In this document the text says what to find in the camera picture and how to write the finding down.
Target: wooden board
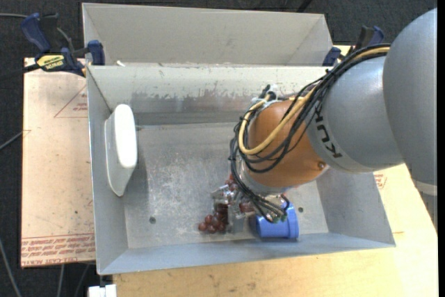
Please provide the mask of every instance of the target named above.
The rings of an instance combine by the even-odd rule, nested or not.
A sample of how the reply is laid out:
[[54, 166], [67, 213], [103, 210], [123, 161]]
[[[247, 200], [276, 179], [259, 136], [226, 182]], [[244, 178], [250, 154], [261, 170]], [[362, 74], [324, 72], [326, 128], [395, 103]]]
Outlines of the wooden board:
[[24, 76], [22, 267], [95, 259], [86, 80]]

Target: table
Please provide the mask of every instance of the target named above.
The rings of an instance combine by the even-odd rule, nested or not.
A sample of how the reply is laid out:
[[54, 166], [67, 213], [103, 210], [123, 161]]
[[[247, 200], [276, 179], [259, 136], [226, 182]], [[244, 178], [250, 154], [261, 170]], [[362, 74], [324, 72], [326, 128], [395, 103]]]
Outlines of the table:
[[[95, 258], [85, 85], [25, 76], [22, 267]], [[437, 296], [437, 233], [409, 172], [375, 178], [395, 248], [114, 275], [118, 296]]]

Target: grape cluster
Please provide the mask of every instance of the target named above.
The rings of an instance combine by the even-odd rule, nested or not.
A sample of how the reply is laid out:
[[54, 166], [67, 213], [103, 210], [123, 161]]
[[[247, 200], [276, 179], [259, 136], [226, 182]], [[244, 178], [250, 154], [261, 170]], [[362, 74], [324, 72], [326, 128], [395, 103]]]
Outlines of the grape cluster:
[[216, 232], [225, 232], [227, 224], [227, 205], [219, 204], [215, 214], [207, 214], [204, 221], [198, 225], [198, 230], [215, 234]]

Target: wire bundle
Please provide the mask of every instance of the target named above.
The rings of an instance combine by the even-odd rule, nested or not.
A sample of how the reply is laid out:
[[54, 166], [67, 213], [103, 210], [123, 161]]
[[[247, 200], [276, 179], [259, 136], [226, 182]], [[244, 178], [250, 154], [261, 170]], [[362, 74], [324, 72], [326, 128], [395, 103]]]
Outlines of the wire bundle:
[[[323, 99], [328, 93], [332, 85], [337, 81], [337, 79], [348, 71], [353, 66], [369, 60], [371, 58], [376, 58], [384, 56], [389, 51], [389, 45], [376, 45], [371, 47], [365, 47], [363, 49], [358, 49], [351, 55], [347, 56], [340, 64], [334, 67], [332, 70], [327, 71], [327, 73], [320, 77], [319, 79], [307, 84], [303, 87], [293, 99], [281, 98], [281, 100], [292, 100], [291, 105], [287, 109], [286, 113], [283, 115], [280, 123], [271, 131], [268, 137], [256, 147], [248, 147], [248, 128], [249, 124], [256, 118], [259, 113], [264, 109], [265, 104], [276, 99], [274, 92], [269, 91], [270, 86], [267, 85], [259, 97], [259, 100], [253, 104], [248, 111], [240, 118], [240, 121], [236, 124], [234, 128], [235, 137], [230, 142], [230, 157], [231, 161], [231, 172], [238, 184], [241, 192], [248, 197], [253, 203], [255, 209], [259, 214], [261, 214], [267, 221], [273, 222], [277, 218], [286, 216], [286, 209], [289, 206], [289, 201], [284, 195], [281, 197], [286, 201], [286, 206], [279, 207], [276, 204], [271, 203], [265, 197], [257, 195], [252, 192], [249, 187], [247, 187], [238, 171], [237, 161], [242, 160], [246, 164], [250, 172], [255, 173], [265, 173], [272, 170], [280, 161], [293, 150], [300, 142], [303, 134], [306, 132], [310, 122], [315, 116], [314, 108], [320, 108]], [[291, 147], [291, 141], [295, 136], [296, 132], [301, 128], [301, 125], [305, 122], [306, 118], [311, 115], [309, 122], [305, 126], [303, 132], [299, 135], [296, 143]], [[277, 134], [281, 131], [284, 125], [288, 122], [291, 123], [291, 128], [287, 136], [283, 141], [270, 153], [260, 156], [260, 154], [270, 145], [270, 143], [276, 138]], [[264, 168], [254, 168], [253, 165], [257, 163], [267, 162], [268, 165]]]

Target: blue clamp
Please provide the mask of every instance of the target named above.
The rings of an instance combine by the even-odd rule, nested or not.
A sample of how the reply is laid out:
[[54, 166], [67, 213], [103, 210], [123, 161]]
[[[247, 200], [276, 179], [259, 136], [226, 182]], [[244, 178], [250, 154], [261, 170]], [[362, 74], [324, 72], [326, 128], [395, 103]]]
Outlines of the blue clamp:
[[91, 40], [87, 45], [92, 56], [93, 65], [105, 65], [105, 53], [102, 44], [97, 40]]
[[286, 210], [287, 219], [277, 223], [269, 223], [264, 217], [256, 216], [257, 233], [261, 238], [297, 239], [300, 236], [295, 207], [290, 204]]
[[383, 42], [385, 35], [380, 27], [373, 26], [374, 34], [373, 37], [369, 40], [368, 46], [378, 45]]
[[85, 70], [82, 70], [84, 66], [77, 58], [88, 52], [92, 55], [94, 65], [105, 64], [104, 50], [97, 40], [90, 41], [85, 49], [73, 52], [64, 47], [57, 36], [59, 31], [57, 20], [58, 14], [40, 19], [39, 13], [33, 13], [20, 24], [26, 39], [40, 50], [35, 57], [38, 67], [46, 72], [64, 71], [84, 76]]
[[48, 52], [51, 49], [48, 39], [40, 28], [39, 13], [29, 15], [22, 21], [20, 28], [28, 41], [37, 46], [40, 52]]
[[340, 53], [341, 50], [338, 47], [331, 48], [323, 61], [323, 66], [333, 66], [335, 61], [340, 57]]

